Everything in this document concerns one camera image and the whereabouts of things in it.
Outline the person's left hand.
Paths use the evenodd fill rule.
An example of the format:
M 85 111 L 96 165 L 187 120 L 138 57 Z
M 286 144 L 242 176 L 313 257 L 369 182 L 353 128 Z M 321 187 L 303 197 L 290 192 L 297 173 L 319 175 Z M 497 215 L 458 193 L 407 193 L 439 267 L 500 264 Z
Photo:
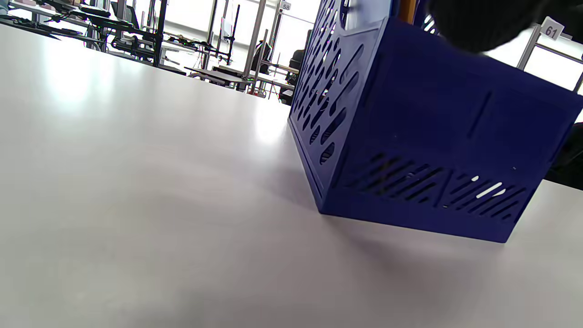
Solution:
M 441 37 L 469 53 L 491 51 L 546 17 L 582 43 L 581 0 L 429 0 L 425 9 Z

